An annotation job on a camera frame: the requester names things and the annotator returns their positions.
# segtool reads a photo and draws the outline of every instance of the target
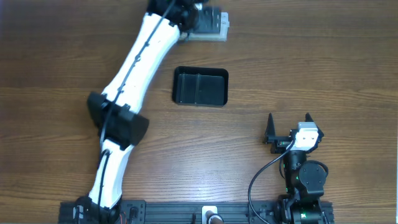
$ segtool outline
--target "black plastic container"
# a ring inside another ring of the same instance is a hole
[[[179,66],[172,99],[179,105],[222,107],[228,100],[228,76],[223,68]]]

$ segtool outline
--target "white plastic part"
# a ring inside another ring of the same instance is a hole
[[[318,140],[318,127],[314,122],[298,122],[295,144],[291,150],[310,150]]]
[[[145,14],[142,22],[141,30],[137,40],[132,46],[126,60],[118,74],[113,78],[112,82],[104,89],[102,94],[106,94],[106,99],[113,101],[118,93],[118,88],[122,84],[124,77],[127,75],[136,55],[139,53],[150,33],[154,30],[161,16],[157,14]],[[166,53],[178,41],[180,30],[177,26],[169,25],[168,19],[163,19],[162,23],[156,30],[155,34],[149,41],[149,46],[141,53],[141,59],[132,69],[123,92],[119,95],[116,102],[119,106],[125,104],[130,106],[130,111],[138,113],[142,107],[145,92],[148,88],[152,77],[163,60]]]
[[[104,141],[102,151],[107,149],[110,151],[110,155],[105,168],[101,193],[101,207],[112,208],[122,196],[123,175],[133,148],[134,146],[130,145],[122,151],[120,150],[120,146],[118,144],[108,139]],[[99,163],[94,186],[88,194],[89,198],[91,198],[92,201],[97,204],[98,197],[100,195],[100,183],[105,160],[106,156],[104,156]]]
[[[118,93],[118,88],[127,75],[136,55],[145,44],[146,40],[154,30],[156,24],[159,22],[161,16],[157,14],[145,14],[142,22],[141,30],[138,34],[137,40],[132,46],[126,60],[118,74],[113,78],[112,82],[104,89],[102,94],[106,94],[106,99],[113,101]],[[131,70],[131,74],[123,87],[123,92],[119,95],[116,102],[119,106],[129,105],[130,111],[138,113],[142,107],[142,102],[145,97],[145,92],[148,88],[152,77],[157,68],[163,60],[166,53],[178,41],[180,30],[177,26],[171,26],[168,19],[163,19],[160,26],[157,28],[155,34],[149,41],[147,46],[141,53],[141,59],[136,63],[136,66]],[[101,207],[113,208],[122,195],[122,182],[124,171],[130,153],[134,146],[130,145],[125,150],[120,150],[120,146],[115,142],[106,139],[103,143],[102,151],[109,150],[109,160],[105,167],[103,188],[101,194]],[[99,164],[94,186],[89,198],[94,203],[98,203],[98,196],[100,194],[100,182],[102,171],[106,156],[104,156]]]
[[[182,33],[180,40],[207,40],[207,41],[226,41],[228,34],[229,20],[228,13],[221,13],[221,27],[219,34],[196,34],[191,33],[189,36],[187,33]]]

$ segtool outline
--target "wooden table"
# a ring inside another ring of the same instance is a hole
[[[56,222],[90,191],[99,139],[86,107],[133,45],[147,1],[3,1],[0,13],[0,222]],[[123,197],[246,202],[275,158],[262,143],[273,112],[283,135],[310,112],[325,133],[312,159],[330,169],[323,200],[337,223],[393,223],[396,213],[398,1],[219,0],[227,42],[167,54],[146,94],[150,119]],[[179,65],[225,68],[223,108],[171,100]],[[277,166],[252,197],[284,193]]]

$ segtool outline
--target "tabletop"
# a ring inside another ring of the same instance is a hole
[[[147,134],[129,158],[123,198],[247,202],[275,158],[270,112],[286,135],[309,112],[325,133],[312,159],[330,175],[322,200],[337,223],[396,214],[398,1],[218,0],[226,42],[185,42],[146,93]],[[124,62],[147,1],[0,1],[0,222],[53,223],[87,194],[100,154],[86,106]],[[222,108],[176,105],[177,66],[224,68]],[[284,193],[277,165],[254,200]]]

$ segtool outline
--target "wooden surface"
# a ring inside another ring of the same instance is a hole
[[[0,1],[0,222],[56,222],[61,201],[92,187],[97,130],[91,91],[112,80],[146,1]],[[176,45],[146,94],[150,127],[130,157],[123,197],[246,202],[275,155],[267,115],[287,134],[310,112],[325,133],[313,159],[330,175],[323,200],[337,223],[393,223],[396,214],[398,1],[219,0],[227,42]],[[223,108],[171,100],[179,65],[225,68]],[[284,193],[277,166],[254,199]]]

